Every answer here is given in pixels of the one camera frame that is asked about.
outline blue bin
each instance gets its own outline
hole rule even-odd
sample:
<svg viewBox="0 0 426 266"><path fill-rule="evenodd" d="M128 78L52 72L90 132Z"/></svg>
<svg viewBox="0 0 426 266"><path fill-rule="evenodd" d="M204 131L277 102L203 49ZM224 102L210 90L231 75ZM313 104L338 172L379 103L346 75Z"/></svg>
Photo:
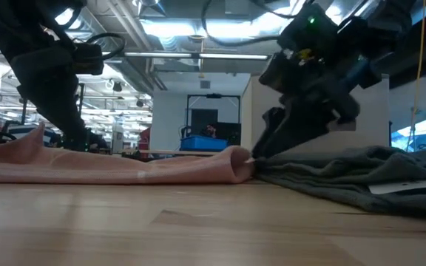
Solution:
<svg viewBox="0 0 426 266"><path fill-rule="evenodd" d="M227 140L212 137L191 136L181 140L181 151L222 151L228 146Z"/></svg>

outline clothing tag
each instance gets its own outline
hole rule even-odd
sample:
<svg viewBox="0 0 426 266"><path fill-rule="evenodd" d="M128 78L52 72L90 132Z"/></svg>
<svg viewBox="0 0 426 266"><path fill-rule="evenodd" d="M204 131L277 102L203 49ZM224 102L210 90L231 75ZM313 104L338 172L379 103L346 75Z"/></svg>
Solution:
<svg viewBox="0 0 426 266"><path fill-rule="evenodd" d="M371 191L371 193L376 195L412 190L417 188L426 188L426 180L369 185L369 190Z"/></svg>

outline gray cloth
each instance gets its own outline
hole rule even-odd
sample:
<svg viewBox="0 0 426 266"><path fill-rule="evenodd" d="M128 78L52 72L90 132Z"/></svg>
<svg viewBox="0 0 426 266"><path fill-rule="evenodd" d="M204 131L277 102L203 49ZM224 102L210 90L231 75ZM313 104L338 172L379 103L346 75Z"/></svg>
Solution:
<svg viewBox="0 0 426 266"><path fill-rule="evenodd" d="M340 153L292 154L256 161L259 180L365 211L426 216L426 193L372 194L368 185L426 180L426 151L369 147Z"/></svg>

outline pink towel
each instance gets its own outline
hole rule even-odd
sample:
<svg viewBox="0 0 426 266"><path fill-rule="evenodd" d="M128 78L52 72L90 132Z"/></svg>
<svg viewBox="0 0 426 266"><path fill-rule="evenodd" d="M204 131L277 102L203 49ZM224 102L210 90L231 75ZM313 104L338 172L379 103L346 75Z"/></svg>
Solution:
<svg viewBox="0 0 426 266"><path fill-rule="evenodd" d="M213 157L176 157L142 163L43 146L44 126L0 145L0 183L238 184L253 172L249 152L228 147Z"/></svg>

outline wooden surface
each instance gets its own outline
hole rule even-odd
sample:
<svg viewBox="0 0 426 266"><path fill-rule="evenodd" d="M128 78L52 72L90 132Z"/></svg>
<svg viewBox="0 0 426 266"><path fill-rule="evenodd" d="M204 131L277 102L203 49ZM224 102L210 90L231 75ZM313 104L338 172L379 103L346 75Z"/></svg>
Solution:
<svg viewBox="0 0 426 266"><path fill-rule="evenodd" d="M0 185L0 266L426 265L426 221L273 185Z"/></svg>
<svg viewBox="0 0 426 266"><path fill-rule="evenodd" d="M123 152L126 153L132 153L137 152L137 149L124 149ZM141 154L173 154L173 155L207 155L207 156L213 156L218 154L219 152L212 152L212 151L151 151L151 150L139 150Z"/></svg>

